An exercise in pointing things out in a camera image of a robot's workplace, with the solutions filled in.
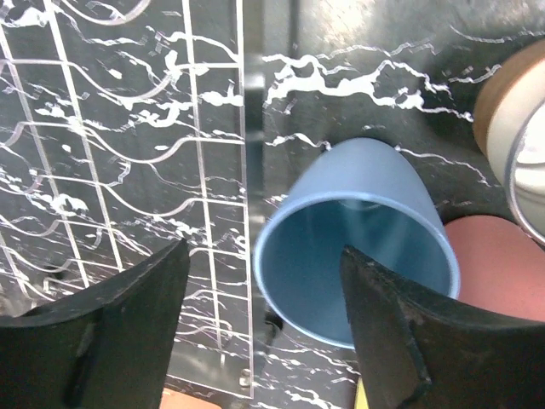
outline dish rack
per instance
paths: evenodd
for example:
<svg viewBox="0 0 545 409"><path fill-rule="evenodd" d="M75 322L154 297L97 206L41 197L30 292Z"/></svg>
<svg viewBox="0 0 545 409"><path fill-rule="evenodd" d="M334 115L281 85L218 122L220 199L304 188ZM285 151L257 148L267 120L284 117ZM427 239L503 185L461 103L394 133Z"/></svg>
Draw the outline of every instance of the dish rack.
<svg viewBox="0 0 545 409"><path fill-rule="evenodd" d="M0 105L14 110L9 118L8 115L0 118L6 121L2 129L6 137L0 142L0 199L6 210L0 212L3 313L21 314L72 294L136 264L171 239L187 237L192 244L192 276L180 314L169 375L228 394L251 397L255 351L248 205L243 188L243 1L231 2L232 14L223 16L230 20L235 31L234 50L196 34L192 19L196 3L178 2L181 8L169 11L169 17L180 19L184 31L173 34L178 38L170 36L169 39L185 42L187 63L168 66L162 78L155 78L153 86L139 94L122 94L102 86L99 79L89 74L93 70L74 62L73 50L67 46L68 31L60 19L110 30L145 20L145 14L152 13L152 2L140 0L125 13L109 6L109 16L100 16L89 6L91 3L87 3L88 9L85 9L83 2L44 0L43 9L30 7L19 13L19 19L8 18L9 13L3 17L0 46L6 88L0 97L4 104L0 102ZM28 50L14 52L13 43L20 39L19 35L37 31L47 32L52 38L52 43L43 46L51 47L58 58L42 58L41 51L36 57L28 56ZM156 39L163 35L159 31L155 34ZM198 62L197 43L222 49L229 61ZM53 91L47 84L31 84L26 74L42 70L54 72L61 84L53 88L65 89L65 95ZM223 94L214 91L199 94L199 77L206 72L225 70L232 74L227 95L223 95L225 90ZM110 73L114 77L121 76L117 70ZM180 77L188 80L186 95L172 92L176 91ZM96 95L112 110L128 109L154 99L159 104L163 103L160 97L165 92L179 104L179 110L189 112L190 122L184 124L189 131L187 135L181 133L169 146L160 146L158 142L152 158L136 158L116 148L102 135L109 130L89 120L83 106ZM214 107L231 107L235 110L238 129L235 132L205 130L203 105L207 112L212 112ZM72 112L64 114L59 110ZM140 116L134 126L139 125L139 120L141 123L154 120L149 115L142 118L140 113ZM234 182L237 192L230 196L214 191L217 186L214 181L221 180L223 175L210 173L207 167L207 155L223 151L234 155L233 160L239 162ZM72 171L82 170L84 175L61 171L60 153L75 161ZM198 186L186 189L191 194L174 207L161 211L143 209L142 191L136 186L132 189L133 197L128 196L131 189L125 190L124 195L118 192L131 169L140 166L157 170L162 162L176 155L193 157L198 166L192 170L194 175L190 179L197 181ZM111 161L102 162L105 157ZM121 171L117 180L104 180L103 170L112 161L119 164ZM156 174L157 184L164 183L159 172ZM83 196L75 197L73 192ZM121 222L114 214L118 214L120 208L134 216ZM221 219L229 219L229 222L219 223L218 215L224 215ZM191 217L203 225L189 227L186 220ZM149 236L145 243L134 233L139 229Z"/></svg>

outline cup rim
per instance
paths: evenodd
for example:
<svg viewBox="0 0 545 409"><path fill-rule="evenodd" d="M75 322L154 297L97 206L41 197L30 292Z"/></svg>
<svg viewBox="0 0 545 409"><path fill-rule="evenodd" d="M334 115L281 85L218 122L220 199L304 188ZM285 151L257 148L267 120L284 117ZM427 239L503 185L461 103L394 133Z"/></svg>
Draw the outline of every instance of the cup rim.
<svg viewBox="0 0 545 409"><path fill-rule="evenodd" d="M421 226L426 228L426 230L436 239L441 250L445 254L446 261L449 265L450 271L450 290L447 295L450 298L457 299L460 295L460 268L458 266L458 261L456 259L456 254L452 247L450 246L449 240L445 231L442 233L438 228L436 228L426 217L422 216L417 211L412 210L410 207L401 204L400 202L386 198L381 195L365 192L352 192L352 191L339 191L339 192L327 192L327 193L311 193L303 198L294 199L286 206L280 205L280 207L274 212L272 217L267 221L265 227L260 231L257 241L255 242L254 255L253 255L253 270L255 282L261 292L265 297L267 303L274 309L274 311L280 315L280 317L294 326L298 331L308 335L309 337L319 340L323 343L328 343L340 348L354 349L353 343L344 343L330 337L324 337L319 334L315 334L311 331L308 331L298 324L296 324L289 316L278 307L278 305L269 297L268 292L265 290L263 283L263 277L261 275L261 259L264 251L265 238L269 237L272 232L280 225L281 222L285 221L288 217L294 215L297 211L302 210L306 207L317 205L319 203L330 202L332 200L347 200L347 199L358 199L366 202L376 203L378 205L385 205L396 211L399 211L408 217L411 217L413 220L418 222Z"/></svg>

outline screw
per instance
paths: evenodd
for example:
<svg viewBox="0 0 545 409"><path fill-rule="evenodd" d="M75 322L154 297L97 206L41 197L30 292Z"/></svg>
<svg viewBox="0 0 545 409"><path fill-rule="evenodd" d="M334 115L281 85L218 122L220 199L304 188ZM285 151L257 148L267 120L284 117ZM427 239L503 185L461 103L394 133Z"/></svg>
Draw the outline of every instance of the screw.
<svg viewBox="0 0 545 409"><path fill-rule="evenodd" d="M249 388L252 384L251 380L251 371L250 369L243 369L240 372L240 378L238 379L238 384L241 388Z"/></svg>

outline pink cup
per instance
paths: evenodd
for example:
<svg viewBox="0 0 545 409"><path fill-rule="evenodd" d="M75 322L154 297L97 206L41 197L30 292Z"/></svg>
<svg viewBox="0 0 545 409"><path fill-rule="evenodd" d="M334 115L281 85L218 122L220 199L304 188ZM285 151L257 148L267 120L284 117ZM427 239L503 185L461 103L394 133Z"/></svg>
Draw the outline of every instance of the pink cup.
<svg viewBox="0 0 545 409"><path fill-rule="evenodd" d="M545 321L545 251L517 225L494 216L468 216L445 230L460 265L459 301Z"/></svg>

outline blue cup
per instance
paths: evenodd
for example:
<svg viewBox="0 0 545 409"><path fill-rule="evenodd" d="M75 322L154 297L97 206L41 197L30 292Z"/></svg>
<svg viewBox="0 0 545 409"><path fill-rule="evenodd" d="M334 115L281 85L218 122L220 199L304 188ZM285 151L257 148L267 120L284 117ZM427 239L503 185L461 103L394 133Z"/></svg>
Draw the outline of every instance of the blue cup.
<svg viewBox="0 0 545 409"><path fill-rule="evenodd" d="M433 202L383 142L351 139L321 155L255 243L255 279L271 307L308 336L353 349L339 274L345 245L458 297L458 263Z"/></svg>

